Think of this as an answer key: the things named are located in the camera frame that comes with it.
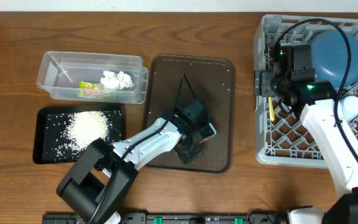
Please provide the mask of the dark blue plate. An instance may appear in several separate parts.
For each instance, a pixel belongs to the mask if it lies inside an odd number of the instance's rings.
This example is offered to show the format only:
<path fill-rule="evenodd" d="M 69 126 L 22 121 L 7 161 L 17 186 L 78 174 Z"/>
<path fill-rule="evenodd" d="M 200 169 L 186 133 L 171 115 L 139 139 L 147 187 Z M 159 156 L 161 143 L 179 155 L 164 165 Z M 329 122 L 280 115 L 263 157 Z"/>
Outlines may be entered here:
<path fill-rule="evenodd" d="M 345 82 L 345 86 L 349 86 L 358 81 L 358 40 L 352 35 L 346 36 L 351 48 L 351 65 Z M 347 66 L 347 47 L 342 35 L 336 30 L 322 32 L 309 45 L 315 80 L 327 80 L 339 88 Z"/>

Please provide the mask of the pale yellow spoon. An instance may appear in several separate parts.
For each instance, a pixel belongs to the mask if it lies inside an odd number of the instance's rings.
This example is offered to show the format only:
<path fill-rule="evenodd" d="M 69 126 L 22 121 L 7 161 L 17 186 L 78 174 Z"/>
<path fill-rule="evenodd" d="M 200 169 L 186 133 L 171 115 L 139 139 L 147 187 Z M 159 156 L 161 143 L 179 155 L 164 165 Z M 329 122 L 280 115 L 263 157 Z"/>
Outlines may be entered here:
<path fill-rule="evenodd" d="M 268 112 L 269 112 L 269 118 L 271 121 L 275 121 L 275 113 L 274 113 L 274 107 L 273 107 L 273 100 L 272 97 L 268 97 Z"/>

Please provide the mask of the light blue cup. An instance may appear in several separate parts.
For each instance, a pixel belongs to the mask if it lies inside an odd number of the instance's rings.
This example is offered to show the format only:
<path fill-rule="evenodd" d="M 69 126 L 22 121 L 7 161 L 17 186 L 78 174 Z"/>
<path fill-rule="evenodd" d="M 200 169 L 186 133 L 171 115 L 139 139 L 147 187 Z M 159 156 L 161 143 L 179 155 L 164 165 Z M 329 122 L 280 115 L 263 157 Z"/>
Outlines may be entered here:
<path fill-rule="evenodd" d="M 358 115 L 358 97 L 347 96 L 341 99 L 339 103 L 347 122 L 352 121 Z"/>

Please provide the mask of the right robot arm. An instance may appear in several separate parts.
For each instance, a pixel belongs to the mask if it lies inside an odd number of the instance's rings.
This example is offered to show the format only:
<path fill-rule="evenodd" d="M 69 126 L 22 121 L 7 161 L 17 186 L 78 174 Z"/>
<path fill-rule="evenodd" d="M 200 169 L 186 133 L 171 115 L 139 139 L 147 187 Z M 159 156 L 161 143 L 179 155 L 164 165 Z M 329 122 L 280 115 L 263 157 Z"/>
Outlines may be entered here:
<path fill-rule="evenodd" d="M 358 139 L 329 81 L 316 81 L 311 47 L 277 45 L 271 70 L 255 71 L 254 93 L 278 97 L 278 105 L 295 115 L 323 155 L 338 200 L 329 210 L 302 207 L 287 211 L 287 223 L 358 223 Z"/>

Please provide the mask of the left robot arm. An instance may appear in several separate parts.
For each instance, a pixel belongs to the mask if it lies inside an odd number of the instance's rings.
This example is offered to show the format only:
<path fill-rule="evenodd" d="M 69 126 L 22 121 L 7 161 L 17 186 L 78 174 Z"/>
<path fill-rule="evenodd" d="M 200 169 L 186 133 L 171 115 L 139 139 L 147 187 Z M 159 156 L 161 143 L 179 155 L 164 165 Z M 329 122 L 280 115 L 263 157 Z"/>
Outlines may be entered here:
<path fill-rule="evenodd" d="M 117 211 L 143 166 L 171 150 L 188 164 L 215 134 L 207 107 L 194 100 L 183 110 L 162 113 L 129 139 L 94 140 L 59 183 L 57 195 L 76 213 L 77 223 L 119 223 Z"/>

